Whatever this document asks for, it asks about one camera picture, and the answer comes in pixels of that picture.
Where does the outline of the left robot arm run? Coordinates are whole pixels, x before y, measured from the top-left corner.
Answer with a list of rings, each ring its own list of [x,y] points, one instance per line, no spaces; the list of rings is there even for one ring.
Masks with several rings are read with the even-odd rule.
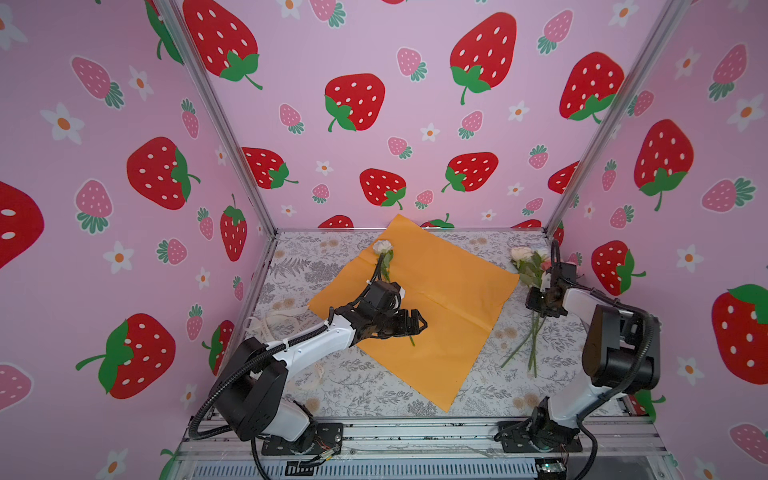
[[[288,381],[325,357],[368,340],[412,337],[428,328],[416,310],[402,307],[404,289],[371,280],[354,301],[330,308],[321,324],[270,343],[243,341],[208,398],[192,417],[188,436],[204,440],[233,432],[242,441],[276,436],[306,450],[316,435],[304,408],[284,398]]]

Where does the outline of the orange wrapping paper sheet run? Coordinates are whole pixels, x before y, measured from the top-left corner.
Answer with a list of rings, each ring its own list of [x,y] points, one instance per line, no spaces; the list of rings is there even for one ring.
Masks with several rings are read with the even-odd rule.
[[[415,340],[365,340],[328,357],[297,382],[317,413],[339,416],[446,414],[518,285],[509,266],[514,235],[429,232],[397,218],[391,277],[407,308],[429,323]]]

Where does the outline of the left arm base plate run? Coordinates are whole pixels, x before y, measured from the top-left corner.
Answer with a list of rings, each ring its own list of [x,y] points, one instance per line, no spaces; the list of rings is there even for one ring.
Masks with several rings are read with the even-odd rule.
[[[338,453],[343,444],[343,433],[343,423],[313,422],[294,441],[279,436],[267,437],[260,453],[265,456],[317,456],[326,452]]]

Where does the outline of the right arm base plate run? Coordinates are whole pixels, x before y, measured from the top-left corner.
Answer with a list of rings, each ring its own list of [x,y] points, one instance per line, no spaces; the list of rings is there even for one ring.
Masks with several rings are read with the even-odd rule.
[[[545,422],[542,426],[525,421],[503,421],[493,440],[499,442],[505,453],[580,453],[583,446],[579,429]]]

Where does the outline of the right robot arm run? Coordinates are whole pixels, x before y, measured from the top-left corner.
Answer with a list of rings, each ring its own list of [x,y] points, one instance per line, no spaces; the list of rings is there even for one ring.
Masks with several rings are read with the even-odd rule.
[[[541,451],[567,446],[586,417],[619,394],[655,388],[660,379],[660,322],[654,315],[577,283],[576,266],[554,261],[550,281],[533,288],[526,307],[547,318],[574,315],[588,323],[582,372],[545,398],[527,427]]]

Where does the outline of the cream fake rose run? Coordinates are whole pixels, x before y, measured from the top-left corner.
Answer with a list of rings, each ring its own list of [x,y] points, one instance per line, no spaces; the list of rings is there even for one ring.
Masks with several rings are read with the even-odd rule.
[[[540,270],[540,263],[542,258],[549,257],[549,255],[542,251],[534,250],[531,247],[514,247],[511,249],[510,254],[512,265],[518,272],[520,282],[528,288],[528,292],[532,287],[540,287],[542,276],[544,275]],[[538,336],[545,322],[546,317],[542,317],[535,312],[531,313],[528,333],[502,363],[503,367],[510,363],[524,347],[528,346],[530,352],[527,370],[534,378],[538,377]]]

